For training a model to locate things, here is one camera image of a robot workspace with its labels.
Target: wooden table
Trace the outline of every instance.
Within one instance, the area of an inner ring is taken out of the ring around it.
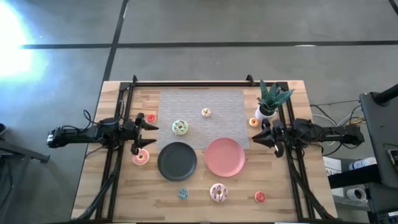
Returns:
[[[291,97],[295,117],[312,119],[304,82],[301,80],[283,82],[288,82],[289,89],[295,90]],[[96,121],[114,116],[119,84],[120,82],[104,82],[95,116]],[[254,116],[257,107],[256,98],[261,94],[259,87],[135,87],[131,117],[135,119],[140,112],[157,114],[161,90],[176,88],[243,90],[247,121]],[[285,117],[287,122],[290,122],[288,116]],[[259,133],[260,130],[260,127],[253,128],[248,125],[249,137]],[[142,136],[157,138],[157,131],[143,131]],[[195,173],[183,182],[171,182],[164,179],[157,169],[159,150],[156,144],[146,147],[150,152],[150,161],[144,166],[132,163],[130,145],[131,142],[127,142],[124,149],[114,222],[297,221],[285,154],[277,159],[274,149],[250,142],[250,149],[245,150],[246,163],[242,171],[230,178],[223,178],[208,170],[204,160],[204,149],[196,149],[198,164]],[[99,146],[90,144],[88,152]],[[103,150],[91,154],[85,160],[72,217],[79,216],[98,193],[105,158],[106,150]],[[320,148],[316,146],[306,148],[304,161],[312,192],[326,210],[336,217],[336,208]],[[216,203],[209,196],[209,189],[215,183],[225,184],[229,189],[228,199],[224,203]],[[190,192],[188,200],[178,199],[178,190],[184,188]],[[266,194],[265,203],[257,204],[254,201],[254,193],[259,190]],[[300,199],[304,217],[308,217],[302,192]],[[105,211],[108,210],[107,200],[108,198],[104,203]]]

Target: donut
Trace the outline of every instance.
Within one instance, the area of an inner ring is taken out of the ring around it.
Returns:
[[[205,108],[201,111],[201,115],[204,116],[205,118],[208,118],[211,115],[211,111],[208,108]]]
[[[254,199],[257,203],[262,203],[266,200],[266,195],[263,192],[256,192],[254,194]]]
[[[184,135],[188,131],[188,123],[183,120],[176,120],[173,123],[172,130],[176,135]]]
[[[187,199],[189,197],[189,191],[187,189],[180,189],[178,192],[178,197],[180,199]]]
[[[210,197],[215,202],[224,202],[228,197],[228,189],[223,184],[215,184],[210,188]]]
[[[249,120],[249,124],[250,124],[250,126],[252,126],[252,127],[257,127],[257,126],[259,125],[259,120],[257,120],[256,118],[251,118],[251,119]]]
[[[153,123],[155,121],[156,121],[156,115],[150,114],[150,115],[147,116],[147,122],[148,123]]]
[[[140,149],[138,155],[132,155],[132,161],[139,166],[146,164],[149,161],[149,152],[145,149]]]

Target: gray placemat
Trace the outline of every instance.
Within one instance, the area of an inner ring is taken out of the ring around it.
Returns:
[[[211,116],[201,115],[209,108]],[[176,136],[172,131],[174,121],[188,123],[188,132]],[[206,149],[214,139],[228,137],[249,149],[246,112],[242,90],[162,90],[157,126],[158,149],[172,142],[184,142],[194,149]]]

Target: green leaf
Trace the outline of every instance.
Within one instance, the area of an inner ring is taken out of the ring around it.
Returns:
[[[262,81],[262,80],[260,80],[260,89],[261,89],[261,98],[265,99],[268,95],[268,90],[267,90],[266,83],[264,83],[264,81]]]
[[[270,107],[270,106],[265,105],[265,104],[264,105],[260,105],[260,107],[266,112],[273,112],[276,109],[276,107]]]
[[[261,99],[261,98],[259,98],[259,97],[257,97],[257,100],[259,101],[259,104],[260,104],[260,105],[264,105],[264,104],[266,103],[266,100]]]
[[[269,89],[268,95],[266,97],[266,102],[268,105],[271,105],[275,102],[275,97],[276,97],[276,93],[277,93],[277,86],[276,84],[272,84],[271,88]]]
[[[285,91],[283,93],[279,93],[279,95],[277,95],[275,97],[274,105],[277,105],[277,106],[282,105],[283,103],[285,103],[290,98],[290,96],[292,94],[293,94],[293,90],[289,90],[289,91]]]

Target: white pot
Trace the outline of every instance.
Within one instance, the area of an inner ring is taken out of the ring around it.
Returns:
[[[256,117],[256,118],[259,120],[259,122],[261,123],[262,120],[263,120],[264,118],[271,118],[271,117],[273,117],[275,114],[276,114],[276,110],[275,110],[274,113],[273,113],[272,115],[270,115],[270,116],[266,116],[266,115],[262,114],[261,111],[260,111],[260,105],[259,105],[259,106],[257,107],[255,117]]]

